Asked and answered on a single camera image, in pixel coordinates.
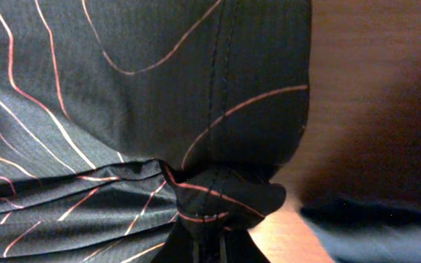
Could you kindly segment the black cycling jersey orange lines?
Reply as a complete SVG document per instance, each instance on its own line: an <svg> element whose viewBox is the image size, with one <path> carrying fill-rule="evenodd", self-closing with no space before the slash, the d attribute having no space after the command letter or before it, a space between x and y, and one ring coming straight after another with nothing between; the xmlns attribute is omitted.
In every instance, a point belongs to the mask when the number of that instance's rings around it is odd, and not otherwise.
<svg viewBox="0 0 421 263"><path fill-rule="evenodd" d="M0 0L0 262L265 262L311 11Z"/></svg>

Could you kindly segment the dark blue denim garment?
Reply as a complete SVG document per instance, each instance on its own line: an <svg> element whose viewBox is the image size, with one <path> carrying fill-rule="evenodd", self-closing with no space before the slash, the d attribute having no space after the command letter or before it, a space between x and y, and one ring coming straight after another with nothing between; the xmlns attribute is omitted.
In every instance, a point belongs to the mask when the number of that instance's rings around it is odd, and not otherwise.
<svg viewBox="0 0 421 263"><path fill-rule="evenodd" d="M336 199L300 215L334 262L421 262L421 210Z"/></svg>

